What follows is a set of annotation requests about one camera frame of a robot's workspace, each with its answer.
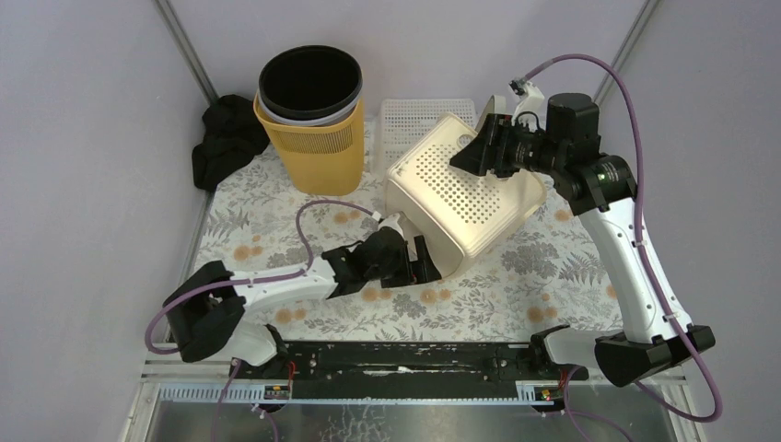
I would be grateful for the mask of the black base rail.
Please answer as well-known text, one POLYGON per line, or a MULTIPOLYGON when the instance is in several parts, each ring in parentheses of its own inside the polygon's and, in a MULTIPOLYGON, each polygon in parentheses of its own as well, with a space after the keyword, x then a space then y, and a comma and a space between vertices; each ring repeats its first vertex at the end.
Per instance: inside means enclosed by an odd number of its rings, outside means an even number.
POLYGON ((570 370, 526 343, 294 341, 262 366, 241 363, 238 377, 322 392, 461 397, 507 392, 516 382, 555 394, 570 370))

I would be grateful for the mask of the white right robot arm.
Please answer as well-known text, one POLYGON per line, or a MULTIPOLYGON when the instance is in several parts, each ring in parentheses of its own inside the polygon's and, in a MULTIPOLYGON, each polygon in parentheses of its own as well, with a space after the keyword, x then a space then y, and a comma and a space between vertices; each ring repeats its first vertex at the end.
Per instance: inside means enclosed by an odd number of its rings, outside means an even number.
POLYGON ((547 104, 547 123, 530 110, 486 111, 476 136, 450 160, 475 176, 509 178, 521 171, 547 175, 594 242, 622 314, 620 331, 582 331, 567 325, 535 333, 530 371, 550 379, 564 366, 597 368, 624 387, 714 347, 671 292, 636 213, 639 193, 627 162, 600 149, 599 106, 582 93, 560 93, 547 104))

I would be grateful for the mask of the yellow plastic waste bin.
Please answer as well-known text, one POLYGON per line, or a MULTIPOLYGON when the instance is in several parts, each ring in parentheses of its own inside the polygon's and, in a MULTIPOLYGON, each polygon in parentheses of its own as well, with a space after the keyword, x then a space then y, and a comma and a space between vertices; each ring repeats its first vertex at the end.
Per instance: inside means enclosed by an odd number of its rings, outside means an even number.
POLYGON ((344 196, 357 189, 364 171, 364 103, 329 126, 276 122, 253 99, 256 118, 270 138, 293 185, 301 192, 344 196))

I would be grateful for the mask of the white mesh plastic basket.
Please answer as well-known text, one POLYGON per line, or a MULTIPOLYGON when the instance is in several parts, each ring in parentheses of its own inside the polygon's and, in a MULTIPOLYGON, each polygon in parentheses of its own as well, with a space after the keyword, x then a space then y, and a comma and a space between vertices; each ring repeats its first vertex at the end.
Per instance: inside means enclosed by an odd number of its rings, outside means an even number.
POLYGON ((453 113, 467 125, 476 124, 471 99, 384 99, 373 126, 370 171, 382 177, 436 124, 444 113, 453 113))

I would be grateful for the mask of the black bucket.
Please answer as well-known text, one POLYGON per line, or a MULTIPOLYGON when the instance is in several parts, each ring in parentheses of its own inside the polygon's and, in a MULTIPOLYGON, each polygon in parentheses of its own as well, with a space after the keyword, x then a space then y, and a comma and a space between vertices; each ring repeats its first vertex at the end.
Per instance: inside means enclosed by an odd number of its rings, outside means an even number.
POLYGON ((258 105, 273 121, 300 127, 328 126, 356 107, 363 88, 358 61, 326 45, 277 54, 258 78, 258 105))

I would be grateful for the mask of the black crumpled cloth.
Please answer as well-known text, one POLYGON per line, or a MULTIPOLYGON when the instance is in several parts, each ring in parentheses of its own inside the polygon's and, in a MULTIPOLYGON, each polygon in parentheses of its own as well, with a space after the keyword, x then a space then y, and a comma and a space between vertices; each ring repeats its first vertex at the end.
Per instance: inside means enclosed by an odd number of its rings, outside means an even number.
POLYGON ((258 121, 251 100, 225 95, 202 115, 204 137, 192 149, 196 188, 215 192, 219 183, 262 154, 270 138, 258 121))

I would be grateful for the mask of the floral patterned table mat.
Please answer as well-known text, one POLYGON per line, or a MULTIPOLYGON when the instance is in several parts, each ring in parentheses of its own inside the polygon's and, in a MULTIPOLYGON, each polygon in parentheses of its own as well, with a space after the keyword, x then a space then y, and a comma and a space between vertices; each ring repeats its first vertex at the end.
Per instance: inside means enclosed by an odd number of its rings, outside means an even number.
MULTIPOLYGON (((365 173, 357 190, 327 204, 296 190, 273 149, 218 187, 191 267, 222 261, 239 271, 298 264, 375 230, 382 183, 365 173)), ((521 342, 568 324, 622 325, 617 295, 589 235, 556 193, 469 271, 429 285, 301 301, 251 313, 287 340, 521 342)))

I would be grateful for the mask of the large cream plastic basket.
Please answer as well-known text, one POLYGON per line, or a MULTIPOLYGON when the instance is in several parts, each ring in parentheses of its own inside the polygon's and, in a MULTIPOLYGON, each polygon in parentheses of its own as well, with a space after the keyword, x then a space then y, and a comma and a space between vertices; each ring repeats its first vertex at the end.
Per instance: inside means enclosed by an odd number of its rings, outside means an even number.
POLYGON ((442 279, 466 272, 493 247, 516 233, 545 202, 542 180, 521 171, 509 179, 473 176, 449 160, 475 137, 453 113, 437 124, 384 173, 388 213, 402 213, 404 235, 425 237, 442 279))

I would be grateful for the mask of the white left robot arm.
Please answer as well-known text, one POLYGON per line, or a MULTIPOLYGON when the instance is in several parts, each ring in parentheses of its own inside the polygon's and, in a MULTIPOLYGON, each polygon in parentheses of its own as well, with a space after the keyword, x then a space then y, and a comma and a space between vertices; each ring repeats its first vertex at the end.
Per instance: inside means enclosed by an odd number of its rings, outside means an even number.
POLYGON ((176 344, 172 351, 185 363, 218 355, 237 358, 263 378, 275 378, 285 369, 284 342, 271 326, 242 324, 246 314, 352 295, 374 281, 393 288, 440 280, 425 239, 415 237, 414 248, 412 259, 402 234, 381 227, 364 240, 321 253, 309 264, 237 272, 221 261, 209 262, 163 303, 160 316, 176 344))

